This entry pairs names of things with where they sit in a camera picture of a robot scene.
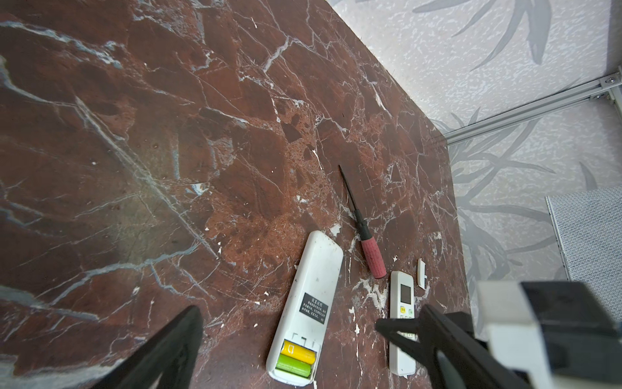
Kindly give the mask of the white battery cover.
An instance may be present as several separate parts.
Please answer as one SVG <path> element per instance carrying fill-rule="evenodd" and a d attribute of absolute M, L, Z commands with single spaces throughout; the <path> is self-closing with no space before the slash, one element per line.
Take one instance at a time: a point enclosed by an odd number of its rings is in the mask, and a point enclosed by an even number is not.
<path fill-rule="evenodd" d="M 416 275 L 416 283 L 421 289 L 426 289 L 426 263 L 423 259 L 418 259 L 418 263 L 416 266 L 417 275 Z"/>

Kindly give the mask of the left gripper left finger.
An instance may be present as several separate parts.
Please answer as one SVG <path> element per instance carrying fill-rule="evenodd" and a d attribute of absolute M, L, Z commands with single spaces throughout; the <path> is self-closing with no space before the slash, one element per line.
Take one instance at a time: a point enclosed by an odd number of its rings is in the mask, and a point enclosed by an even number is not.
<path fill-rule="evenodd" d="M 188 306 L 95 388 L 188 388 L 202 344 L 202 315 Z"/>

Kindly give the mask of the red white remote control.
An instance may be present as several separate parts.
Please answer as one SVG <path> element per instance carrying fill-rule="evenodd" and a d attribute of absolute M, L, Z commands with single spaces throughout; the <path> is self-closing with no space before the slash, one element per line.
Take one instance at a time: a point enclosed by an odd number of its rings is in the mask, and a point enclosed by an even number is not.
<path fill-rule="evenodd" d="M 310 233 L 267 356 L 267 373 L 281 383 L 314 382 L 343 263 L 343 250 L 321 231 Z M 285 340 L 311 349 L 316 362 L 307 379 L 276 369 Z"/>

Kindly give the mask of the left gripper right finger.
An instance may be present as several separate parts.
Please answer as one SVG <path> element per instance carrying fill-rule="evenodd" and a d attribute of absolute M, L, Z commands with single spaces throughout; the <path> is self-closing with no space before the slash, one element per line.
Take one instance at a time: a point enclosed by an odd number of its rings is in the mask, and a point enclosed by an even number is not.
<path fill-rule="evenodd" d="M 469 318 L 426 304 L 415 319 L 378 319 L 375 329 L 423 365 L 434 388 L 528 388 L 464 330 Z"/>

